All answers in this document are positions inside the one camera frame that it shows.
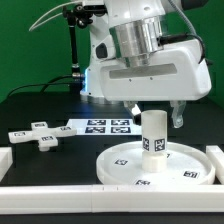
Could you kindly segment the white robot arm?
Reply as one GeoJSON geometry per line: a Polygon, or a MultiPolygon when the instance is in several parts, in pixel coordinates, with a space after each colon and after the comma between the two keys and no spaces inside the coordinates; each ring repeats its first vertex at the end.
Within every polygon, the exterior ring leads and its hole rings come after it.
{"type": "Polygon", "coordinates": [[[205,46],[186,10],[208,0],[83,0],[93,15],[87,101],[122,102],[140,122],[139,101],[168,101],[173,126],[183,125],[186,103],[211,89],[205,46]]]}

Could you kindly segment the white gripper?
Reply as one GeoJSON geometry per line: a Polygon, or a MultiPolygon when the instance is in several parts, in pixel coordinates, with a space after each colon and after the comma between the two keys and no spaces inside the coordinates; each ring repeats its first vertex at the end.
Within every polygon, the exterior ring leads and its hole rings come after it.
{"type": "Polygon", "coordinates": [[[133,101],[171,101],[172,122],[183,126],[185,101],[198,100],[211,89],[205,60],[195,39],[167,44],[149,57],[147,66],[127,68],[118,60],[104,61],[100,69],[100,85],[107,100],[125,101],[124,107],[135,125],[141,124],[141,110],[133,101]]]}

